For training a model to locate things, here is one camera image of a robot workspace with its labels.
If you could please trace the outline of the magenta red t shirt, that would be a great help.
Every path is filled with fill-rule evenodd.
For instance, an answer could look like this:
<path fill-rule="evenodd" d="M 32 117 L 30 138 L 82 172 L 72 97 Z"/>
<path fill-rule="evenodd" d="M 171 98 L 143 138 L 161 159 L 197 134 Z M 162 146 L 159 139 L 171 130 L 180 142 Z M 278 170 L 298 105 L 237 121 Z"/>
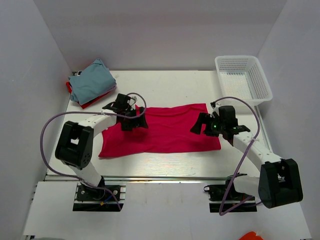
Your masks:
<path fill-rule="evenodd" d="M 147 128 L 123 131 L 118 123 L 102 132 L 100 158 L 119 158 L 140 153 L 171 154 L 219 151 L 218 137 L 190 131 L 199 116 L 207 113 L 205 103 L 175 107 L 149 107 L 145 112 Z"/>

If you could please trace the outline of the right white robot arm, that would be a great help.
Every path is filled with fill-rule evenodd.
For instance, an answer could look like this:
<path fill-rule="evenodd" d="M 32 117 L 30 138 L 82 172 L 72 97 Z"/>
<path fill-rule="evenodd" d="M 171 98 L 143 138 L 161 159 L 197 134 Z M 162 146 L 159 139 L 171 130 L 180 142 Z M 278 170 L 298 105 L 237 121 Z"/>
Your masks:
<path fill-rule="evenodd" d="M 201 112 L 190 129 L 194 134 L 204 133 L 209 137 L 222 136 L 231 146 L 243 153 L 241 161 L 249 159 L 259 170 L 259 177 L 240 173 L 228 177 L 225 187 L 211 187 L 210 199 L 221 198 L 221 207 L 226 200 L 240 204 L 254 198 L 268 209 L 298 203 L 303 200 L 298 164 L 292 158 L 284 159 L 257 141 L 245 125 L 239 125 L 235 108 L 221 106 L 212 114 Z"/>

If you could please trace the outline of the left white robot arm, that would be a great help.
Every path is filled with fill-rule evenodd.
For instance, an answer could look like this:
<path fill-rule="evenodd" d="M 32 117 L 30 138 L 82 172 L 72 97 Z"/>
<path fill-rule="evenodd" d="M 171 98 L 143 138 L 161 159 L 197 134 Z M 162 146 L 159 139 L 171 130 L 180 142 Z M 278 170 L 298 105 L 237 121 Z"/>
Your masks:
<path fill-rule="evenodd" d="M 148 128 L 144 106 L 136 106 L 138 93 L 119 93 L 115 101 L 108 103 L 100 112 L 91 112 L 91 117 L 80 122 L 67 121 L 55 149 L 55 158 L 68 166 L 75 173 L 75 178 L 88 186 L 88 193 L 99 200 L 105 196 L 103 176 L 91 163 L 94 138 L 115 125 L 123 132 L 136 128 Z"/>

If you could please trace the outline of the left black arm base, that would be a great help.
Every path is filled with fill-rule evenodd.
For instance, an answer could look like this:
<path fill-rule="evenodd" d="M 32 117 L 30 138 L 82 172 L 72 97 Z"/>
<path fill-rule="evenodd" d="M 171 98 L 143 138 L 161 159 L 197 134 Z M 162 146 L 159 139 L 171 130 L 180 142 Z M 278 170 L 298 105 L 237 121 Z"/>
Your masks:
<path fill-rule="evenodd" d="M 73 202 L 73 212 L 120 212 L 115 198 L 106 190 L 78 184 Z"/>

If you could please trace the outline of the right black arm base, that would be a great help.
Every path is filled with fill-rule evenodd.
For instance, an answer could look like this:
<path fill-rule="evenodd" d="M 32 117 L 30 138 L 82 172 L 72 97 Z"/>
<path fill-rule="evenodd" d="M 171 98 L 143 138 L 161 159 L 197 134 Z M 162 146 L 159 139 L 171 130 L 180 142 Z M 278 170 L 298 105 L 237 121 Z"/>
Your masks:
<path fill-rule="evenodd" d="M 209 200 L 209 211 L 211 213 L 219 213 L 220 206 L 225 194 L 227 186 L 225 184 L 211 184 L 206 185 L 203 188 L 203 191 L 208 194 Z M 237 205 L 241 201 L 245 200 L 248 197 L 245 193 L 235 192 L 234 187 L 231 188 L 228 193 L 226 200 L 224 202 L 222 212 L 226 212 L 228 209 Z M 253 213 L 257 212 L 256 199 L 252 197 L 242 205 L 238 206 L 235 209 L 232 209 L 230 213 Z"/>

